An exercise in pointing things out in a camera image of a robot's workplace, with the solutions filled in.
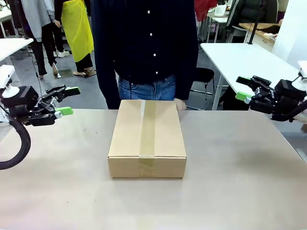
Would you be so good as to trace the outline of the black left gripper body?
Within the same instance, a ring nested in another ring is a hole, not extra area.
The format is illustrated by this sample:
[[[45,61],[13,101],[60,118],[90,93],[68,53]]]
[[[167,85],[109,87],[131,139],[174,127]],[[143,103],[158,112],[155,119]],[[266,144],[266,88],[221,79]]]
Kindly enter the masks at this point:
[[[11,117],[22,118],[29,116],[32,109],[37,104],[39,95],[32,86],[18,87],[19,92],[10,98],[0,96],[0,101],[8,109]]]

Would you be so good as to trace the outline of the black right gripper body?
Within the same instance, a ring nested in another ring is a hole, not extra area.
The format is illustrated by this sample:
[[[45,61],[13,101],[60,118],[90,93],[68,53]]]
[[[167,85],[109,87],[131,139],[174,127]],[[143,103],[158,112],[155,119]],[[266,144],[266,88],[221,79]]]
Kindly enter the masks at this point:
[[[275,113],[289,113],[303,101],[307,93],[297,90],[289,80],[280,80],[274,88],[274,95],[277,101]]]

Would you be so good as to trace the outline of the person's left hand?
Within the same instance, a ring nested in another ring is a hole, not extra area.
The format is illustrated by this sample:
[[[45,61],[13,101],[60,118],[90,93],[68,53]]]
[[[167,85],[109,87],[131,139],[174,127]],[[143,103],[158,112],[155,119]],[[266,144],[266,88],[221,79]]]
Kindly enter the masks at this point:
[[[186,106],[186,102],[184,100],[175,98],[174,102],[176,104],[177,110],[179,110],[179,111],[186,110],[187,106]]]

